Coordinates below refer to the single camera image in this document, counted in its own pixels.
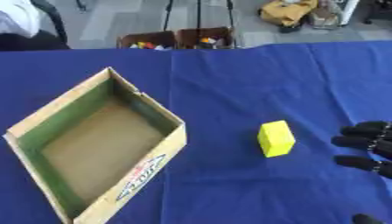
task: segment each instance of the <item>person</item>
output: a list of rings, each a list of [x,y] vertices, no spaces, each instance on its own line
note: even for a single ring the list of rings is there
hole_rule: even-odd
[[[0,51],[69,49],[66,43],[40,30],[40,15],[33,0],[0,1]]]

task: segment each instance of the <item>cardboard tray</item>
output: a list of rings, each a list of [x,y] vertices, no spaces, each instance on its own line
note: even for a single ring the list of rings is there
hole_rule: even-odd
[[[176,48],[177,41],[172,31],[159,31],[151,33],[130,34],[117,39],[117,48],[129,48],[137,42],[151,42],[155,46]]]
[[[202,38],[224,39],[226,46],[225,48],[232,48],[232,30],[226,26],[216,28],[202,28],[200,29],[200,36]],[[199,42],[197,29],[179,30],[177,39],[178,48],[193,49]]]
[[[184,122],[113,69],[3,136],[64,223],[104,223],[186,144]]]

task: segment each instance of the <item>robotic hand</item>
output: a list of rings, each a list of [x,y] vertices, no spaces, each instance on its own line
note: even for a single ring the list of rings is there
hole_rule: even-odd
[[[392,160],[392,122],[360,122],[353,127],[342,128],[340,134],[342,136],[332,138],[333,144],[369,151]],[[392,179],[392,162],[356,156],[335,156],[334,159],[338,165],[377,172]]]

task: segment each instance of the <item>yellow bag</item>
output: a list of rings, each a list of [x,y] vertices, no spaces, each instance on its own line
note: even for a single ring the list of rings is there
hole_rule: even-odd
[[[317,0],[302,0],[299,3],[287,4],[275,0],[262,7],[262,19],[276,25],[290,26],[316,8]]]

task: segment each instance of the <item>gray floor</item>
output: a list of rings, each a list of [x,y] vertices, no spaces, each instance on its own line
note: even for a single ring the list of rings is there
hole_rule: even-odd
[[[89,11],[80,12],[74,0],[50,0],[62,15],[72,48],[111,48],[116,38],[130,33],[162,30],[165,6],[169,0],[85,0]],[[335,31],[314,30],[280,34],[273,24],[263,22],[256,10],[268,0],[234,0],[235,36],[243,47],[271,43],[332,42],[392,39],[392,21],[361,22],[367,5],[361,3],[350,24]],[[197,0],[174,0],[169,29],[194,28]],[[202,1],[202,26],[229,25],[226,0]],[[47,17],[43,27],[53,31]]]

